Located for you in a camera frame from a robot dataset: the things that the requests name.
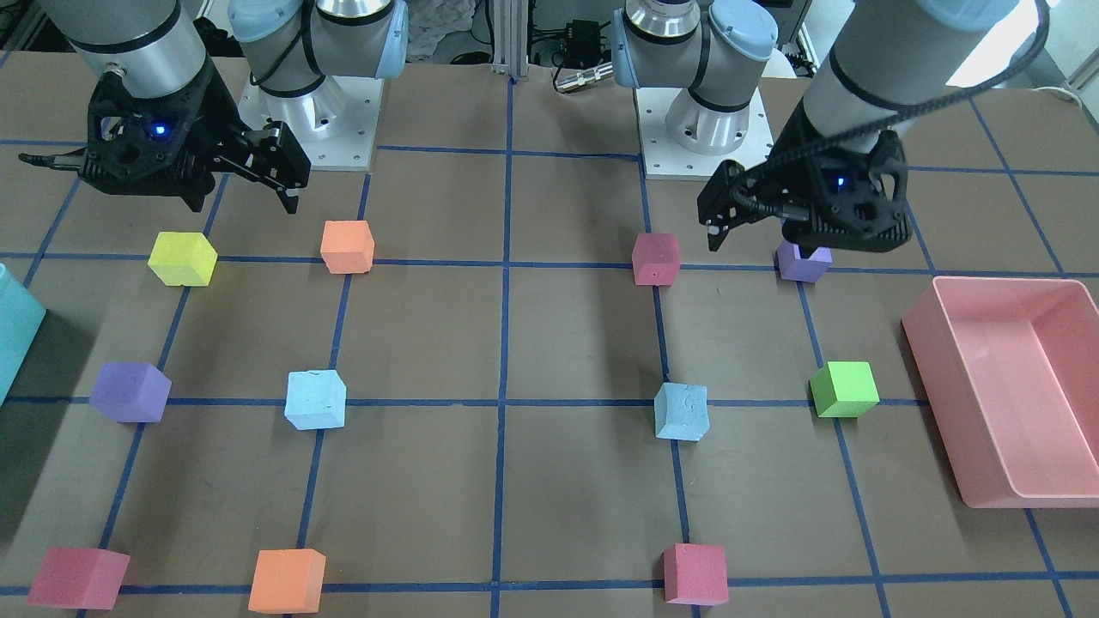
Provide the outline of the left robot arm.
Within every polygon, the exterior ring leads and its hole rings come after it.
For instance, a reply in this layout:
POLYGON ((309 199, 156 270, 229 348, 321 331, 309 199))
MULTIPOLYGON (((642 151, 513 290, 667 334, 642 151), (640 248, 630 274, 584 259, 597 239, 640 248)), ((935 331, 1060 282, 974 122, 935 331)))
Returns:
MULTIPOLYGON (((1021 73, 1043 49, 1051 9, 1036 1, 1026 49, 984 82, 945 86, 1013 1, 857 1, 785 122, 766 161, 722 161, 697 198, 710 251, 735 227, 781 219, 786 241, 809 249, 893 251, 912 227, 902 136, 915 118, 973 99, 1021 73)), ((685 148, 703 151, 701 121, 750 104, 777 24, 754 1, 628 1, 611 19, 615 79, 678 88, 671 121, 685 148)))

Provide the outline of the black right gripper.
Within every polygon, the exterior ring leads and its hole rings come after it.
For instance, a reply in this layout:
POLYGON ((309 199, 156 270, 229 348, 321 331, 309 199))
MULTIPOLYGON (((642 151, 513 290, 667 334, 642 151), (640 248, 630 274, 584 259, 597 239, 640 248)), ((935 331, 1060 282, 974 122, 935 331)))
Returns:
POLYGON ((19 153, 52 172, 78 172, 109 195, 181 198, 203 210, 214 172, 236 173, 271 188, 286 214, 298 212, 313 161, 288 123, 248 130, 215 65, 204 65, 176 93, 140 99, 106 71, 88 106, 86 148, 62 154, 19 153))

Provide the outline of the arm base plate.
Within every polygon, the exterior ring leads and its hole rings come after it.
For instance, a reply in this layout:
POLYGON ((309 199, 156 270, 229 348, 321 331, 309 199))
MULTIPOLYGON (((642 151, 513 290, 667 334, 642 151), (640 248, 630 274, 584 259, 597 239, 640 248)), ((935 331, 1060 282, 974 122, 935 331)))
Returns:
POLYGON ((386 81, 330 76, 313 93, 278 98, 245 87, 237 110, 252 128, 284 121, 314 172, 370 172, 386 81))
POLYGON ((682 88, 640 88, 635 103, 650 179, 707 180, 722 161, 751 168, 773 148, 758 90, 748 106, 733 112, 707 109, 682 88))

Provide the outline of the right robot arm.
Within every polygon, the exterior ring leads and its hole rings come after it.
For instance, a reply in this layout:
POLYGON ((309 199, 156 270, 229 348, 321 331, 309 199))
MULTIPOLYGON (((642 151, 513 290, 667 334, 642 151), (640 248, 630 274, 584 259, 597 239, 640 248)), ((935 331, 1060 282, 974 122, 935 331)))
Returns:
POLYGON ((235 173, 293 216, 313 168, 307 137, 330 136, 349 113, 337 79, 393 79, 407 58, 404 1, 232 1, 249 85, 270 103, 251 124, 180 1, 42 5, 98 81, 82 148, 20 161, 107 195, 179 198, 195 212, 217 173, 235 173))

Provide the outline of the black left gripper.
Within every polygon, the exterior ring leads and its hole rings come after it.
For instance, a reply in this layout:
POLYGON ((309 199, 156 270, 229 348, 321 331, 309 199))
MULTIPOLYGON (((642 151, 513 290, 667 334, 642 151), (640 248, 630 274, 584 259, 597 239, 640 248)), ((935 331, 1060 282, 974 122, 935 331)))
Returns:
POLYGON ((777 216, 775 206, 808 212, 807 220, 788 218, 781 227, 782 238, 802 247, 893 251, 910 241, 909 167, 893 130, 879 132, 867 153, 831 146, 770 168, 769 161, 752 168, 722 161, 714 169, 697 197, 709 251, 718 251, 733 228, 777 216))

